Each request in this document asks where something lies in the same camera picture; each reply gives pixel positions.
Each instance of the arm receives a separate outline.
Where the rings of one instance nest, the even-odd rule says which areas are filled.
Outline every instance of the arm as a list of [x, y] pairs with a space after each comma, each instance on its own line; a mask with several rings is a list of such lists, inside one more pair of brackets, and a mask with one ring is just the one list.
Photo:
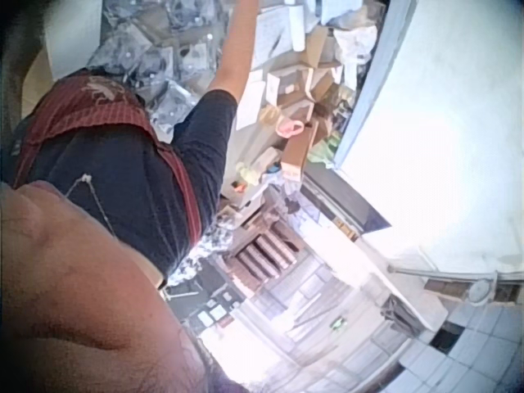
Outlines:
[[259, 0], [237, 0], [229, 35], [224, 43], [222, 64], [209, 90], [222, 89], [240, 102], [251, 71]]

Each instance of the white tile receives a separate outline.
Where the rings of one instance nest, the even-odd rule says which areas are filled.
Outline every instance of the white tile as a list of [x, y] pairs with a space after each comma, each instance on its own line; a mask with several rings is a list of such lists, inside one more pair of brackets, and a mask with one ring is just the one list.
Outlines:
[[440, 366], [436, 368], [435, 372], [426, 380], [426, 384], [429, 386], [437, 386], [454, 363], [454, 359], [446, 357]]
[[426, 347], [422, 342], [413, 340], [411, 346], [400, 356], [400, 363], [404, 367], [409, 368]]
[[477, 307], [475, 314], [468, 323], [468, 327], [478, 332], [491, 334], [502, 313], [502, 307], [497, 305], [487, 305]]
[[485, 333], [474, 332], [470, 329], [464, 330], [449, 353], [450, 358], [458, 360], [467, 366], [472, 366], [488, 337]]
[[401, 373], [386, 389], [388, 393], [414, 393], [422, 382], [409, 371]]
[[466, 327], [475, 313], [475, 307], [468, 303], [460, 303], [456, 309], [449, 314], [448, 321]]
[[522, 307], [504, 307], [493, 330], [493, 335], [507, 340], [522, 340]]
[[490, 337], [477, 356], [473, 369], [495, 381], [499, 381], [508, 369], [516, 351], [517, 343]]
[[411, 364], [409, 371], [415, 374], [421, 381], [426, 381], [444, 360], [445, 355], [442, 352], [432, 346], [427, 346], [417, 357], [417, 360]]
[[436, 332], [432, 332], [431, 330], [425, 330], [424, 332], [418, 335], [418, 339], [424, 344], [429, 344], [435, 336]]
[[474, 370], [469, 370], [454, 388], [453, 393], [493, 393], [494, 390], [493, 381]]
[[502, 378], [502, 383], [507, 386], [520, 386], [523, 381], [523, 370], [524, 370], [524, 358], [522, 357], [522, 345], [517, 349], [517, 352], [513, 356], [511, 364], [508, 370]]
[[452, 362], [447, 372], [436, 383], [439, 393], [450, 393], [457, 386], [468, 368], [459, 362]]

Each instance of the paper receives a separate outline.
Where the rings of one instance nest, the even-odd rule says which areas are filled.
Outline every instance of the paper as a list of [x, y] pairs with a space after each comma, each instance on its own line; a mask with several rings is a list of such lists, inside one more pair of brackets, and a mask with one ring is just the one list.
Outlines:
[[56, 2], [44, 17], [44, 34], [52, 78], [84, 68], [100, 45], [102, 0]]
[[289, 7], [291, 45], [295, 52], [305, 50], [304, 6]]
[[257, 16], [252, 69], [292, 49], [289, 7], [275, 8]]
[[264, 96], [265, 82], [247, 84], [237, 110], [237, 130], [256, 123], [259, 117], [262, 97]]

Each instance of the tiled wall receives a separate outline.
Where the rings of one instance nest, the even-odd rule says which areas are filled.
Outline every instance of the tiled wall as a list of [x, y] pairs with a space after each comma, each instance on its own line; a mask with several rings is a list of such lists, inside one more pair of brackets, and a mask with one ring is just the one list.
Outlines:
[[522, 305], [475, 308], [447, 302], [448, 320], [465, 327], [448, 355], [423, 333], [400, 358], [403, 371], [386, 393], [513, 393], [522, 391]]

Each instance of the man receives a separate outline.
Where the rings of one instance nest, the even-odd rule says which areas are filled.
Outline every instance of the man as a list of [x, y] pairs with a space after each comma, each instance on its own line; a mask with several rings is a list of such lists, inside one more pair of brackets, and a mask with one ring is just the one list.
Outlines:
[[82, 73], [20, 126], [2, 185], [2, 346], [23, 391], [242, 391], [158, 289], [215, 214], [257, 13], [237, 0], [215, 80], [171, 145], [132, 93]]

